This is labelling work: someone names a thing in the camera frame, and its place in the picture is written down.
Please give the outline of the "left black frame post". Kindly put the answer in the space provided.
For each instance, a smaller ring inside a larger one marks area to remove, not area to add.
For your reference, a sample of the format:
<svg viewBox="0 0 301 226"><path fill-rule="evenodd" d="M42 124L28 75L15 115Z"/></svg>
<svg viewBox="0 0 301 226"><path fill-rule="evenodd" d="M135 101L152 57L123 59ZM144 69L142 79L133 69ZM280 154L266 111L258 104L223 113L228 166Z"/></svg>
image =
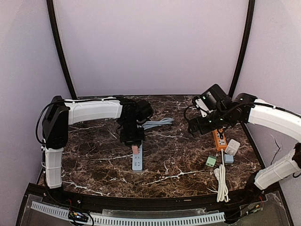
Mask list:
<svg viewBox="0 0 301 226"><path fill-rule="evenodd" d="M54 1L46 0L46 4L47 4L47 9L48 9L48 17L49 17L49 21L50 21L52 34L53 34L53 39L55 42L55 47L56 47L57 55L58 55L59 62L61 65L61 69L63 72L63 76L64 76L64 79L65 79L65 82L66 82L66 85L67 85L67 88L68 88L71 98L77 99L76 91L75 91L74 85L71 80L70 72L68 69L67 61L65 59L63 46L62 46L62 42L61 42L61 38L60 38L60 34L59 34L59 29L58 29L58 24L57 24L57 20L56 20L56 14L55 14Z"/></svg>

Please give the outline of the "right black frame post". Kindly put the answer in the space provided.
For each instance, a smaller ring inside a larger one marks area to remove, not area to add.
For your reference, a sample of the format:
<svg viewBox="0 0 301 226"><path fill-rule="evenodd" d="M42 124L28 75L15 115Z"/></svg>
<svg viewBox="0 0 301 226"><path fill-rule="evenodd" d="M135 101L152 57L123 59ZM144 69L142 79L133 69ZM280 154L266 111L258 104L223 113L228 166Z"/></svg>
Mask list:
<svg viewBox="0 0 301 226"><path fill-rule="evenodd" d="M245 54L246 54L246 50L247 50L247 45L248 45L248 41L249 41L249 36L250 36L250 32L251 32L251 27L252 27L254 8L255 8L255 0L249 0L240 51L239 51L235 71L233 74L233 78L231 81L230 89L228 92L228 95L230 97L233 97L235 94L235 90L236 90L238 80L240 77L240 73L242 70L242 66L243 66L243 62L244 62L244 58L245 58Z"/></svg>

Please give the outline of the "white cube socket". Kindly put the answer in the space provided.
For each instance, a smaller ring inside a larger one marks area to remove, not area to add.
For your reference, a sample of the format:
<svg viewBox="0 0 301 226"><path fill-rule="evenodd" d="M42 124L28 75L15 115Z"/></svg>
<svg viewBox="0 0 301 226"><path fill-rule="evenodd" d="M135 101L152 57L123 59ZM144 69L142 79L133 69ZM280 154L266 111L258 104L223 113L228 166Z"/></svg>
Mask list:
<svg viewBox="0 0 301 226"><path fill-rule="evenodd" d="M235 156L239 148L240 143L234 139L231 139L225 149L225 153L228 155Z"/></svg>

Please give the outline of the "blue power strip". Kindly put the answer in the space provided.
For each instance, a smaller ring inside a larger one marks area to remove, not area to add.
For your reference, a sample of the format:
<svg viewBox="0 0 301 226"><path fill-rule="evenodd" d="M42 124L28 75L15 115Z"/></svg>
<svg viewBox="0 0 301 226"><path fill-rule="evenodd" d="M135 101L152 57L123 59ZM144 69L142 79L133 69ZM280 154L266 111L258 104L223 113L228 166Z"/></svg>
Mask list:
<svg viewBox="0 0 301 226"><path fill-rule="evenodd" d="M136 173L143 171L143 144L139 146L139 154L132 154L132 170Z"/></svg>

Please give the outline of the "green plug adapter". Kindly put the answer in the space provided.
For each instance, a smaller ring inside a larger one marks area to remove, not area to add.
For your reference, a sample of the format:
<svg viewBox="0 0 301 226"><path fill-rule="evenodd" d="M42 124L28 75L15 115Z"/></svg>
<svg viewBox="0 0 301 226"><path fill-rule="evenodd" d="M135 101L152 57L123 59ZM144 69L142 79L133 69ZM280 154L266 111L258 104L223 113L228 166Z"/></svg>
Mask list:
<svg viewBox="0 0 301 226"><path fill-rule="evenodd" d="M208 156L207 161L206 161L206 166L208 167L214 167L216 164L216 157L214 156Z"/></svg>

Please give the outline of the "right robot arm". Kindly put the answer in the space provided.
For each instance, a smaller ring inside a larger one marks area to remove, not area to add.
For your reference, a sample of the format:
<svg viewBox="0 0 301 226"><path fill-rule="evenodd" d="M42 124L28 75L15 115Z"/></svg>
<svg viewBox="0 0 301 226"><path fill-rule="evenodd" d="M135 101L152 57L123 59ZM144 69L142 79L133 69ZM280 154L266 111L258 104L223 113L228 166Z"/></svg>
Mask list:
<svg viewBox="0 0 301 226"><path fill-rule="evenodd" d="M229 96L215 97L210 93L193 101L202 114L189 118L184 113L191 134L204 135L215 129L234 127L236 124L251 124L264 127L277 142L275 134L290 137L295 141L287 154L271 161L266 168L255 173L251 184L257 190L264 190L289 176L301 175L301 116L279 106L270 104L256 96L241 93L235 99Z"/></svg>

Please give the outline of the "orange power strip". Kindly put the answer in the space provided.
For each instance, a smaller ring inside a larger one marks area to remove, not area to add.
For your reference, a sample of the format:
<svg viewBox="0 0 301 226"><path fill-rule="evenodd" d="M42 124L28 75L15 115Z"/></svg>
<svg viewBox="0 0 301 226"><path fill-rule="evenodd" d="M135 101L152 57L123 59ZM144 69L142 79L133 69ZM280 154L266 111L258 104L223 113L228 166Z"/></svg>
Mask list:
<svg viewBox="0 0 301 226"><path fill-rule="evenodd" d="M227 148L227 142L223 129L215 129L213 132L214 143L217 151L225 151Z"/></svg>

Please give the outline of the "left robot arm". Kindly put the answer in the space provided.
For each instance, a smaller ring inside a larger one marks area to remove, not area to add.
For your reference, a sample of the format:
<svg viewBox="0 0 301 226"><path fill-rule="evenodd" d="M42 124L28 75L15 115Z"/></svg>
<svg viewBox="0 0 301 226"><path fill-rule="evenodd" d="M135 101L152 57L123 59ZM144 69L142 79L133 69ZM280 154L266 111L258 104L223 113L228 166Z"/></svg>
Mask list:
<svg viewBox="0 0 301 226"><path fill-rule="evenodd" d="M70 127L86 121L114 119L119 140L137 154L145 140L142 122L152 116L150 103L124 96L72 100L55 96L46 106L41 141L45 153L45 181L50 189L62 186L62 157L69 141Z"/></svg>

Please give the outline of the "light blue plug adapter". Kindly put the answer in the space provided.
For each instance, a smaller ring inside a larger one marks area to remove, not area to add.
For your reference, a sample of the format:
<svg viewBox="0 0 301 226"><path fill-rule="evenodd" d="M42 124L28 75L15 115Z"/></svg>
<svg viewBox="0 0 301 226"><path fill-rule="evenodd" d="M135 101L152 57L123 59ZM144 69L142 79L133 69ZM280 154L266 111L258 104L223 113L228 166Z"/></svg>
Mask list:
<svg viewBox="0 0 301 226"><path fill-rule="evenodd" d="M230 154L224 154L224 163L225 164L233 164L234 156Z"/></svg>

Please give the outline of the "pink plug adapter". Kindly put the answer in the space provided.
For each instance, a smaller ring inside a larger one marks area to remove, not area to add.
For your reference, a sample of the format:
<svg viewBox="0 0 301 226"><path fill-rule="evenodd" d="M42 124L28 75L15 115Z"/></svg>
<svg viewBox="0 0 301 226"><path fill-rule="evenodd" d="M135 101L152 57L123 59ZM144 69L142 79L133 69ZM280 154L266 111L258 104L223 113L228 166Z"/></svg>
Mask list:
<svg viewBox="0 0 301 226"><path fill-rule="evenodd" d="M137 145L133 145L131 148L133 155L139 154L139 147Z"/></svg>

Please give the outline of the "black front table rail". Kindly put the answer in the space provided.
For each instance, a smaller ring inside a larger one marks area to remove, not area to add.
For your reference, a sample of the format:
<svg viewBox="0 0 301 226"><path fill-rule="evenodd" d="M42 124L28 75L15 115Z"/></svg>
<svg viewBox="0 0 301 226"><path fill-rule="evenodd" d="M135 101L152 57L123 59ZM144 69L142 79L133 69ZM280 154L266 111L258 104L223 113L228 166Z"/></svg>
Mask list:
<svg viewBox="0 0 301 226"><path fill-rule="evenodd" d="M240 206L260 202L260 197L264 201L266 200L262 192L252 193L251 190L245 189L231 191L228 203L216 202L216 195L214 194L180 198L117 198L68 192L62 188L47 190L44 186L32 183L27 186L25 193L41 197L42 201L47 203L66 205L74 209L91 212L101 212L103 209L165 211L198 208L233 211Z"/></svg>

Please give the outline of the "black frame post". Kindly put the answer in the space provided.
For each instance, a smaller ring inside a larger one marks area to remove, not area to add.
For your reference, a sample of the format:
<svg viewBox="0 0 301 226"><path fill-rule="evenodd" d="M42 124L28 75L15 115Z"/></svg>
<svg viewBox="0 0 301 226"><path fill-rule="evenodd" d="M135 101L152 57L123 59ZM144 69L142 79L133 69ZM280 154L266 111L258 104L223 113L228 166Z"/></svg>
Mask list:
<svg viewBox="0 0 301 226"><path fill-rule="evenodd" d="M242 70L242 66L243 66L243 62L244 62L244 58L245 58L245 54L246 54L246 50L247 50L247 45L248 45L248 41L249 41L249 36L250 36L250 32L251 32L251 27L252 27L254 8L255 8L255 0L249 0L240 51L239 51L235 71L233 74L233 78L231 81L230 89L228 92L228 95L230 97L233 97L235 94L235 90L236 90L238 80L240 77L240 73Z"/></svg>
<svg viewBox="0 0 301 226"><path fill-rule="evenodd" d="M58 55L59 62L61 65L61 69L63 72L63 76L64 76L64 79L65 79L65 82L66 82L66 85L67 85L67 88L68 88L71 98L77 99L76 91L75 91L74 85L71 80L70 72L68 69L67 61L65 59L63 46L62 46L62 42L61 42L61 38L60 38L60 34L59 34L59 29L58 29L58 24L57 24L57 20L56 20L56 14L55 14L54 1L46 0L46 4L47 4L47 9L48 9L48 17L49 17L49 21L50 21L52 34L53 34L53 39L55 42L55 47L56 47L57 55Z"/></svg>

